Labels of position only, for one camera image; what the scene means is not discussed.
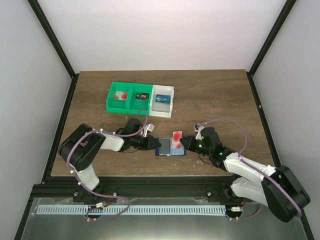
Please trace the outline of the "red white card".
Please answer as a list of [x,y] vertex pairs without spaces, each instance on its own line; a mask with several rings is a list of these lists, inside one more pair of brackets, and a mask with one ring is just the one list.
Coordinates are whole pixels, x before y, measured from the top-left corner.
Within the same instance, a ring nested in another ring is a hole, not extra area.
[[172,140],[171,140],[171,148],[172,149],[180,149],[181,142],[180,139],[182,138],[183,132],[182,131],[174,131],[172,133]]
[[116,91],[114,94],[114,99],[119,101],[127,101],[128,94],[128,91]]

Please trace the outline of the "navy blue card holder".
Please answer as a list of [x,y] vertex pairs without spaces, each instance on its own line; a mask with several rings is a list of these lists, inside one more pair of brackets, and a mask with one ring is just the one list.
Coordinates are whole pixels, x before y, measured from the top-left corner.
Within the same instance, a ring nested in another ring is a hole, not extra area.
[[173,149],[171,148],[171,143],[172,143],[172,138],[170,138],[170,154],[169,155],[159,155],[159,148],[155,149],[155,156],[156,157],[177,157],[177,156],[186,156],[187,155],[187,150],[178,148],[178,149]]

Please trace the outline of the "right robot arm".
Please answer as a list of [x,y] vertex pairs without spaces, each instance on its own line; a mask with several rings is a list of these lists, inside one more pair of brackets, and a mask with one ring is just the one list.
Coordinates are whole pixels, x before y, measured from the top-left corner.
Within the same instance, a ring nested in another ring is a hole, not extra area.
[[250,199],[269,208],[282,222],[301,217],[310,196],[287,166],[264,165],[225,147],[213,127],[198,126],[196,135],[183,136],[179,141],[188,151],[207,156],[216,168],[233,174],[225,194]]

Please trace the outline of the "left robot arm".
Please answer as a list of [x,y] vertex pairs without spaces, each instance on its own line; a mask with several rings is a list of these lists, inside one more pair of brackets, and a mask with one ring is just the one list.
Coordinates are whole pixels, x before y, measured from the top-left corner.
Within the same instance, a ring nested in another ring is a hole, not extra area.
[[137,118],[130,118],[124,127],[113,132],[94,129],[86,123],[79,125],[58,148],[58,154],[75,174],[78,185],[90,195],[104,197],[99,189],[100,180],[95,173],[93,160],[99,150],[124,153],[130,148],[136,151],[156,150],[162,144],[150,135],[154,125],[142,124]]

